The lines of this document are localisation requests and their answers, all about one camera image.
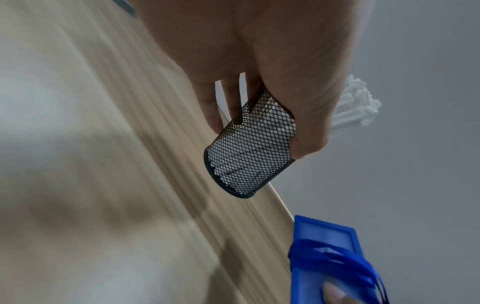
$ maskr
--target hand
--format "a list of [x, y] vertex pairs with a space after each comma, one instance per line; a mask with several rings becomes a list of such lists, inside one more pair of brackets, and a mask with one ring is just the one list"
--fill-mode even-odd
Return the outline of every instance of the hand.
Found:
[[332, 283], [325, 282], [323, 288], [323, 299], [326, 304], [363, 304], [347, 296], [345, 292]]
[[215, 81], [233, 118], [241, 113], [245, 72], [248, 97], [262, 81], [292, 112], [290, 155], [299, 159], [328, 141], [365, 2], [371, 0], [136, 0], [134, 6], [190, 79], [216, 133], [223, 125]]

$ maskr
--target mesh pen holder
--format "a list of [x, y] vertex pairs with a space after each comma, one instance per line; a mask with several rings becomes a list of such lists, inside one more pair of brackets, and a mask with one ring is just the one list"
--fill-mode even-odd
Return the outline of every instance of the mesh pen holder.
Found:
[[291, 114], [264, 90], [205, 149], [205, 166], [226, 192], [252, 197], [293, 163], [289, 142], [294, 134]]
[[[382, 104], [372, 98], [366, 83], [348, 76], [332, 116], [330, 137], [368, 125]], [[205, 149], [205, 166], [228, 193], [252, 197], [293, 163], [289, 142], [295, 121], [267, 91], [249, 100]]]

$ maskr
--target finger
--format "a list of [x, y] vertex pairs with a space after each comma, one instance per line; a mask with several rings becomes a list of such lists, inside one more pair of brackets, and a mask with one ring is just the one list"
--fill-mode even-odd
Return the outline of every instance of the finger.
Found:
[[290, 140], [290, 156], [297, 160], [320, 151], [329, 141], [332, 115], [295, 116], [295, 136]]
[[262, 85], [262, 78], [258, 70], [245, 72], [246, 95], [248, 99], [257, 94]]
[[221, 80], [221, 87], [225, 95], [226, 105], [231, 119], [236, 124], [242, 123], [242, 102], [240, 100], [240, 75], [231, 76]]
[[215, 133], [219, 134], [223, 130], [224, 125], [215, 97], [215, 83], [190, 82], [206, 122]]
[[363, 304], [347, 296], [345, 292], [330, 282], [325, 282], [323, 288], [323, 299], [326, 304]]

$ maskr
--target light wood surface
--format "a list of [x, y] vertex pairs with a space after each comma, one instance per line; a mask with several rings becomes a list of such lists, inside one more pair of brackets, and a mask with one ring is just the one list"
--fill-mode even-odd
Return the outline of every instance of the light wood surface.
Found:
[[0, 303], [289, 303], [293, 220], [214, 138], [113, 1], [0, 0]]

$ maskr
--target blue strap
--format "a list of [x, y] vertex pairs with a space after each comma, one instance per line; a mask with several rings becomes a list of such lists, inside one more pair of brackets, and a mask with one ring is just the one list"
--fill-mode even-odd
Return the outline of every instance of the blue strap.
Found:
[[335, 264], [352, 273], [366, 287], [379, 290], [382, 304], [390, 304], [387, 290], [374, 267], [362, 256], [344, 248], [310, 239], [293, 242], [288, 251], [290, 270], [299, 267], [307, 270], [321, 271], [326, 265]]

